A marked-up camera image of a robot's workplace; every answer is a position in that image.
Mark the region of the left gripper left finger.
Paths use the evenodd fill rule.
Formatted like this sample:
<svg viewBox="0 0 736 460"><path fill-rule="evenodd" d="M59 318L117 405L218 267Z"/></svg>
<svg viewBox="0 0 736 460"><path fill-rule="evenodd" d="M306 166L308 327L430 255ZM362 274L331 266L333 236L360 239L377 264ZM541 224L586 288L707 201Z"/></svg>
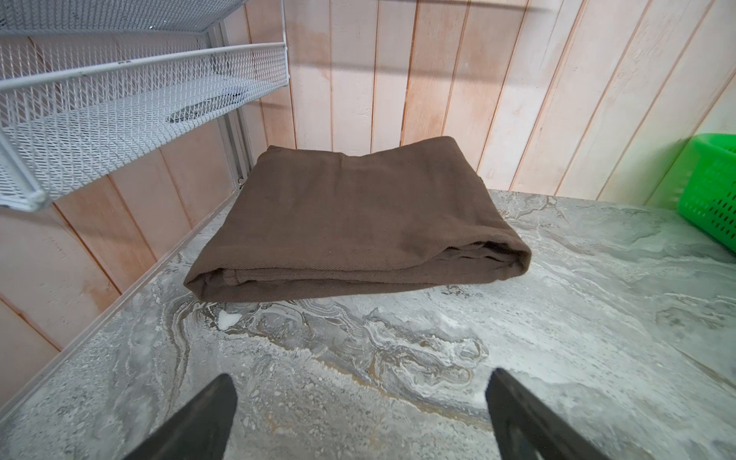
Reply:
<svg viewBox="0 0 736 460"><path fill-rule="evenodd" d="M220 374L125 459L222 459L237 403L233 379Z"/></svg>

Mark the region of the brown trousers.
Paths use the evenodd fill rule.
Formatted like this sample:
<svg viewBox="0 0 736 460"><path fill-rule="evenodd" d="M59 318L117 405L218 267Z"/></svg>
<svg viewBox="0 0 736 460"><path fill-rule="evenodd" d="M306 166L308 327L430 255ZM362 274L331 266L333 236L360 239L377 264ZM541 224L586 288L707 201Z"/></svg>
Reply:
<svg viewBox="0 0 736 460"><path fill-rule="evenodd" d="M184 285L274 302L488 284L531 259L448 136L364 156L272 146Z"/></svg>

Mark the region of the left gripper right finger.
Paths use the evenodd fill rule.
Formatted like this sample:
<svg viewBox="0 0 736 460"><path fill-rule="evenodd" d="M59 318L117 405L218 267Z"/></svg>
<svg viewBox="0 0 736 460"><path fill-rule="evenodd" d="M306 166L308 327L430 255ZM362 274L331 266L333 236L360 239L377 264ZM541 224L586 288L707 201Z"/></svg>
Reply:
<svg viewBox="0 0 736 460"><path fill-rule="evenodd" d="M502 368L493 371L485 390L485 400L503 459L607 458Z"/></svg>

